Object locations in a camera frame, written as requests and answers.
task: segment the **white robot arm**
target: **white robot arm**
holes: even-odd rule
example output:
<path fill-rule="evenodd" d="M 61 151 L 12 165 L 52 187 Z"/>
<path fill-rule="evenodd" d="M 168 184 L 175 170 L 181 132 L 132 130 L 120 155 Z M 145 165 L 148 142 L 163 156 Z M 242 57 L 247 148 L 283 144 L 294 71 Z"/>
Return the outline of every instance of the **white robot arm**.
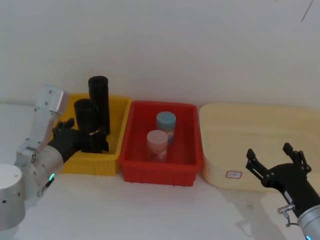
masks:
<path fill-rule="evenodd" d="M 61 172 L 63 157 L 47 144 L 68 99 L 68 92 L 45 86 L 34 108 L 30 135 L 16 151 L 15 164 L 0 164 L 0 231 L 17 226 L 26 215 L 25 200 L 41 197 Z"/>

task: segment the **white wall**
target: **white wall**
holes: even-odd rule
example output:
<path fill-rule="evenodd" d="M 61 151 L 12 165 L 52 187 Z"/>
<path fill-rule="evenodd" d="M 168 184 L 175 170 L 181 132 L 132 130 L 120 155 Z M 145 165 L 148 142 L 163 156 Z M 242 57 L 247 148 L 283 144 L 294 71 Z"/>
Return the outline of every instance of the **white wall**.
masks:
<path fill-rule="evenodd" d="M 320 107 L 320 1 L 2 0 L 0 101 L 93 75 L 135 99 Z"/>

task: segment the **blue lid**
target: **blue lid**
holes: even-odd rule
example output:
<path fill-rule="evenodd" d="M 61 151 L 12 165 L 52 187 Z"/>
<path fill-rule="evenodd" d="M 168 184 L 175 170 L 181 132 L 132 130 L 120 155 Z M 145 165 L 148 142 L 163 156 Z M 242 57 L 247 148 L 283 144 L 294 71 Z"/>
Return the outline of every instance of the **blue lid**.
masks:
<path fill-rule="evenodd" d="M 162 130 L 172 130 L 176 127 L 176 115 L 169 111 L 163 111 L 156 116 L 156 126 Z"/>

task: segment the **label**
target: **label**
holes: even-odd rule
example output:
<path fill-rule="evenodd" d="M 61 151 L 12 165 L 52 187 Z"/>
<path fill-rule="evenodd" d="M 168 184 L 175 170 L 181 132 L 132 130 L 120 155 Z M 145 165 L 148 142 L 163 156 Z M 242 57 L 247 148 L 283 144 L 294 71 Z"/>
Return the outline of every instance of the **label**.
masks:
<path fill-rule="evenodd" d="M 290 204 L 292 204 L 293 200 L 292 200 L 292 198 L 290 197 L 290 195 L 289 195 L 289 193 L 287 191 L 284 192 L 284 196 L 288 200 L 288 202 Z"/>
<path fill-rule="evenodd" d="M 168 134 L 168 143 L 172 144 L 174 142 L 175 130 L 165 131 Z"/>
<path fill-rule="evenodd" d="M 225 174 L 227 179 L 240 179 L 242 177 L 241 171 L 227 171 Z"/>

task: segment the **black cylinder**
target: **black cylinder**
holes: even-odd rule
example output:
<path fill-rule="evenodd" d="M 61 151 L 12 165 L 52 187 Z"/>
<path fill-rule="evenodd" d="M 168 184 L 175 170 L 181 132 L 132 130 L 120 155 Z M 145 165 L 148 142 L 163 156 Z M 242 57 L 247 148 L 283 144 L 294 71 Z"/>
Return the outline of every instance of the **black cylinder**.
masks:
<path fill-rule="evenodd" d="M 108 78 L 93 76 L 88 81 L 90 99 L 98 107 L 98 123 L 102 131 L 110 134 Z"/>
<path fill-rule="evenodd" d="M 91 134 L 99 130 L 98 107 L 90 99 L 80 99 L 74 103 L 75 118 L 80 132 Z"/>

